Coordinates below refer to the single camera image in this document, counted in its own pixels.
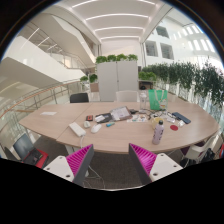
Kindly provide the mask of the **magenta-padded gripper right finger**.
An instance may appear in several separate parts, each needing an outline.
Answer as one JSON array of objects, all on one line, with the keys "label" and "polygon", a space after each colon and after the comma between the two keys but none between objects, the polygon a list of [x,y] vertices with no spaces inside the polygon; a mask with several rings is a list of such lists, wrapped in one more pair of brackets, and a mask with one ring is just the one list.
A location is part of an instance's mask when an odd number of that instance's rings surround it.
[{"label": "magenta-padded gripper right finger", "polygon": [[129,155],[143,185],[182,169],[179,164],[166,154],[155,154],[132,143],[129,144]]}]

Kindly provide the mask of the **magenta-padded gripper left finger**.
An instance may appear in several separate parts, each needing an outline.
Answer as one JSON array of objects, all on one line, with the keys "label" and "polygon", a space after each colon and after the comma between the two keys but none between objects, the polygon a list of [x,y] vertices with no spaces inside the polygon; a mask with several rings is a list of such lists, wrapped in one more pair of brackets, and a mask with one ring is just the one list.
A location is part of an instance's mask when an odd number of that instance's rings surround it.
[{"label": "magenta-padded gripper left finger", "polygon": [[94,148],[90,144],[67,157],[58,156],[44,170],[82,186],[93,155]]}]

